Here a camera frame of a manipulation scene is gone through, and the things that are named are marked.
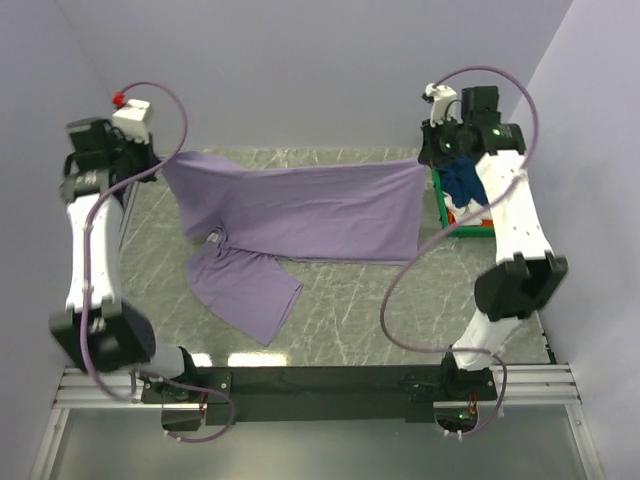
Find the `purple t shirt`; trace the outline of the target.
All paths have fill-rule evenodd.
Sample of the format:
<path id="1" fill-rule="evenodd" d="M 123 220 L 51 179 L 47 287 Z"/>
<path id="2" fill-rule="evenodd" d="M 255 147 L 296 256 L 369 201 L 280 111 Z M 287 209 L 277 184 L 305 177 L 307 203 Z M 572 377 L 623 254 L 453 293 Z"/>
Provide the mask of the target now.
<path id="1" fill-rule="evenodd" d="M 417 252 L 425 169 L 413 158 L 250 170 L 185 152 L 163 175 L 185 236 L 202 244 L 189 288 L 264 346 L 302 290 L 280 259 L 402 265 Z"/>

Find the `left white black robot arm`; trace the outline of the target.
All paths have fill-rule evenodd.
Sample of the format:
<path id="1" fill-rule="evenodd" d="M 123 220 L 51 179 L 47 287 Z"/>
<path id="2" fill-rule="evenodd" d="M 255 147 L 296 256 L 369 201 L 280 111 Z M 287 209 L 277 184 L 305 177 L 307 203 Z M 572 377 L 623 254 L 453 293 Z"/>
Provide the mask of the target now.
<path id="1" fill-rule="evenodd" d="M 49 318 L 50 332 L 72 364 L 92 377 L 138 370 L 163 382 L 176 401 L 189 401 L 200 388 L 191 355 L 159 343 L 121 288 L 122 192 L 154 180 L 160 165 L 148 122 L 115 113 L 71 122 L 66 131 L 73 151 L 60 194 L 72 229 L 72 277 L 63 310 Z"/>

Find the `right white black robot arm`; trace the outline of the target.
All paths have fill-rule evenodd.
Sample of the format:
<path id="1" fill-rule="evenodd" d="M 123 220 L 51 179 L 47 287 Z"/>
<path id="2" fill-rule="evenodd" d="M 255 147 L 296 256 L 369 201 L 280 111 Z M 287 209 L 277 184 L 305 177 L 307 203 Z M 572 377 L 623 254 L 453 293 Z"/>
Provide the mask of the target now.
<path id="1" fill-rule="evenodd" d="M 568 272 L 539 222 L 524 166 L 521 128 L 502 121 L 495 86 L 456 92 L 430 83 L 423 93 L 431 113 L 422 124 L 418 160 L 432 169 L 468 159 L 482 185 L 496 242 L 496 264 L 475 282 L 476 310 L 441 363 L 439 387 L 460 399 L 485 387 L 493 357 L 505 341 L 550 300 Z"/>

